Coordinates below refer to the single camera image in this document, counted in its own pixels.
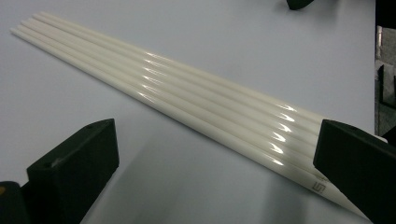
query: white table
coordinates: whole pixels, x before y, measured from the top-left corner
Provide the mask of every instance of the white table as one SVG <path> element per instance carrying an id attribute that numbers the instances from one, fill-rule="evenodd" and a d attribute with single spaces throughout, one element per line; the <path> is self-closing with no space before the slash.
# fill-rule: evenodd
<path id="1" fill-rule="evenodd" d="M 13 36 L 48 11 L 374 132 L 374 0 L 0 2 L 0 180 L 116 120 L 120 168 L 83 223 L 368 223 Z"/>

